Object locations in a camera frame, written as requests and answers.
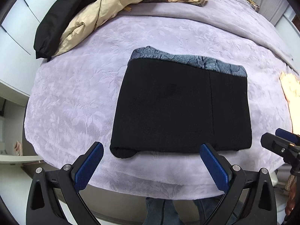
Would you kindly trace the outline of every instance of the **lavender bedspread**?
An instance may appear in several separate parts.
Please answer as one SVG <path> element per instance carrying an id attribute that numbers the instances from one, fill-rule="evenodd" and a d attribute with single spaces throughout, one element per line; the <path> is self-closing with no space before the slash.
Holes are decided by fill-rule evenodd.
<path id="1" fill-rule="evenodd" d="M 253 143 L 248 150 L 223 154 L 246 170 L 274 171 L 282 165 L 282 158 L 260 145 L 265 132 L 292 130 L 279 81 L 281 71 L 294 73 L 286 64 L 292 58 L 275 28 L 244 0 L 209 0 L 204 7 L 174 3 L 131 7 L 130 13 L 122 11 L 74 49 L 38 69 L 25 118 L 26 138 L 36 153 L 61 168 L 100 141 L 105 153 L 91 185 L 165 199 L 221 194 L 199 155 L 149 152 L 123 160 L 110 153 L 128 60 L 134 49 L 152 46 L 242 65 L 248 74 Z"/>

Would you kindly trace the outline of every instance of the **gray blanket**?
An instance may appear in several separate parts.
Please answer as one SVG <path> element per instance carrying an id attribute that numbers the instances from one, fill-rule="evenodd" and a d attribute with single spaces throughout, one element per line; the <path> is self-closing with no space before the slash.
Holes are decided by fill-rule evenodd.
<path id="1" fill-rule="evenodd" d="M 36 152 L 61 168 L 100 141 L 105 153 L 91 185 L 166 199 L 221 194 L 199 155 L 138 153 L 122 160 L 109 151 L 130 55 L 136 48 L 152 46 L 242 65 L 248 75 L 252 147 L 223 154 L 245 170 L 273 171 L 282 165 L 282 158 L 260 145 L 265 132 L 292 130 L 279 76 L 281 71 L 294 72 L 282 61 L 288 62 L 290 55 L 275 28 L 241 0 L 209 0 L 203 8 L 171 3 L 132 8 L 38 69 L 25 118 L 26 138 Z"/>

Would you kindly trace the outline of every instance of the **black fabric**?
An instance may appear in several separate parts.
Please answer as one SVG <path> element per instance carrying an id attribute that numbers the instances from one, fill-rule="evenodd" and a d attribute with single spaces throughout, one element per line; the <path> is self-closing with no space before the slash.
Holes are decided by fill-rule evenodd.
<path id="1" fill-rule="evenodd" d="M 72 18 L 85 6 L 96 0 L 57 0 L 37 28 L 34 46 L 36 58 L 47 58 L 55 54 L 60 37 Z"/>
<path id="2" fill-rule="evenodd" d="M 128 63 L 116 107 L 110 150 L 199 153 L 251 147 L 247 78 L 169 61 Z"/>

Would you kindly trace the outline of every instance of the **metal screw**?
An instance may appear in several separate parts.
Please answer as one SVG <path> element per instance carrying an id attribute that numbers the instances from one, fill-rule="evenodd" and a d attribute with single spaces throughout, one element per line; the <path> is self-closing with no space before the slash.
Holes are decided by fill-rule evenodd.
<path id="1" fill-rule="evenodd" d="M 40 173 L 41 171 L 42 171 L 43 169 L 41 168 L 41 167 L 38 167 L 37 169 L 36 169 L 36 173 Z"/>
<path id="2" fill-rule="evenodd" d="M 233 165 L 233 170 L 235 170 L 235 171 L 239 171 L 239 170 L 241 170 L 241 167 L 239 166 L 239 165 Z"/>
<path id="3" fill-rule="evenodd" d="M 267 174 L 268 173 L 268 170 L 266 168 L 262 168 L 262 173 L 263 174 Z"/>
<path id="4" fill-rule="evenodd" d="M 66 165 L 64 165 L 64 167 L 63 167 L 63 169 L 64 169 L 65 171 L 70 170 L 70 168 L 71 168 L 71 165 L 70 165 L 70 164 L 66 164 Z"/>

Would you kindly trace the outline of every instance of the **jeans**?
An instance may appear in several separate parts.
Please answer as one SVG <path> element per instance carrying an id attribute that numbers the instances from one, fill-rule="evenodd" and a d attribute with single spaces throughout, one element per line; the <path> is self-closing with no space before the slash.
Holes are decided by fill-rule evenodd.
<path id="1" fill-rule="evenodd" d="M 200 220 L 199 225 L 204 224 L 221 198 L 222 195 L 212 198 L 194 200 L 194 204 L 198 207 Z M 146 198 L 146 204 L 147 217 L 143 225 L 185 225 L 180 220 L 172 200 L 154 199 L 148 197 Z M 239 201 L 226 225 L 231 225 L 236 221 L 242 206 L 243 204 Z"/>

